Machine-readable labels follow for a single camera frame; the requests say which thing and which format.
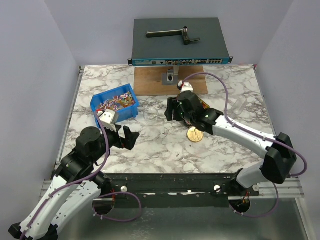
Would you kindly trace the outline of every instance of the clear plastic object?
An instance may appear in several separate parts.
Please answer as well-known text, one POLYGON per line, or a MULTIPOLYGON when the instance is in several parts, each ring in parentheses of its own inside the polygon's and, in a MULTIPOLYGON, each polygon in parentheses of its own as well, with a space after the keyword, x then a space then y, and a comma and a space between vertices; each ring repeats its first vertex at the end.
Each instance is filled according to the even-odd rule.
POLYGON ((159 112, 154 107, 148 107, 143 111, 143 118, 148 125, 154 125, 159 118, 159 112))
POLYGON ((232 108, 229 111, 229 116, 232 119, 237 118, 248 105, 248 101, 244 96, 239 97, 239 99, 233 104, 232 108))

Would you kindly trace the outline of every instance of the gray wall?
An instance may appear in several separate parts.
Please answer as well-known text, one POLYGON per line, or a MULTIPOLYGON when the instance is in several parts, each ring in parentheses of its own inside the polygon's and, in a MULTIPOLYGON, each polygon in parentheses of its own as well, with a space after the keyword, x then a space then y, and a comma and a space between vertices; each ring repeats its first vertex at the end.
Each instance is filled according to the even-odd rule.
MULTIPOLYGON (((257 67, 258 81, 277 133, 290 135, 308 160, 301 176, 320 239, 320 2, 295 0, 257 67)), ((302 169, 298 159, 293 172, 302 169)))
POLYGON ((0 1, 0 238, 36 206, 79 68, 42 0, 0 1))
POLYGON ((127 64, 137 18, 219 17, 234 64, 257 64, 293 0, 45 0, 79 65, 127 64))

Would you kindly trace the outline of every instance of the gold round object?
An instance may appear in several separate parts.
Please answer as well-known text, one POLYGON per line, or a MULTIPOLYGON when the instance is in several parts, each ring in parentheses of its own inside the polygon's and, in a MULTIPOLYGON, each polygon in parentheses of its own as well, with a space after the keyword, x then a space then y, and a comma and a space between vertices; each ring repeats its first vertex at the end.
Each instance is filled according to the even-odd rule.
POLYGON ((193 126, 190 127, 190 129, 186 133, 186 136, 191 142, 198 143, 204 138, 204 133, 193 126))

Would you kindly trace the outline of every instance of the blue container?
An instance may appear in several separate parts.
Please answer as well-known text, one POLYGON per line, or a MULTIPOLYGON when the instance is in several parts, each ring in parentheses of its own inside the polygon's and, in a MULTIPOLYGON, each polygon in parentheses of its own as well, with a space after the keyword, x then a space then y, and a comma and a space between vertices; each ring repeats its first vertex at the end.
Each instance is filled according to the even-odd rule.
MULTIPOLYGON (((90 102, 92 112, 95 112, 96 109, 98 109, 100 107, 100 104, 103 103, 105 100, 113 99, 114 96, 120 96, 120 95, 123 95, 127 92, 131 93, 133 100, 134 100, 134 105, 125 107, 125 108, 117 111, 117 113, 119 114, 119 117, 116 122, 119 123, 121 121, 124 121, 124 120, 132 118, 132 117, 135 118, 138 115, 139 102, 138 102, 138 99, 135 95, 135 92, 132 89, 130 84, 126 84, 126 85, 114 88, 112 90, 105 91, 105 92, 99 93, 97 95, 94 95, 92 97, 91 102, 90 102)), ((99 124, 98 124, 97 119, 95 120, 95 124, 99 128, 99 124)))

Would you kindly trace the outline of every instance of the marble table top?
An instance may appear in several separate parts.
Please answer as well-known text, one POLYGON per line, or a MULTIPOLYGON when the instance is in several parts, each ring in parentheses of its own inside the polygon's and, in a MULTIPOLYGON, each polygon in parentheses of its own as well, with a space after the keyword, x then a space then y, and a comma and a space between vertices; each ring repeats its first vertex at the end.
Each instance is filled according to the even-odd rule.
MULTIPOLYGON (((229 90, 229 108, 240 96, 248 105, 234 119, 256 130, 272 134, 265 104, 253 66, 205 66, 205 72, 221 77, 229 90)), ((223 111, 225 91, 220 82, 206 76, 208 95, 200 97, 211 108, 223 111)), ((85 68, 70 121, 62 157, 74 147, 82 129, 96 126, 90 101, 95 94, 125 85, 134 86, 134 68, 126 65, 101 65, 85 68)), ((187 130, 179 122, 167 122, 164 115, 169 96, 138 96, 139 115, 122 121, 122 126, 139 132, 133 150, 113 147, 105 173, 234 173, 261 159, 253 152, 228 139, 204 133, 202 141, 187 139, 187 130), (143 117, 145 108, 154 107, 159 118, 152 126, 143 117)))

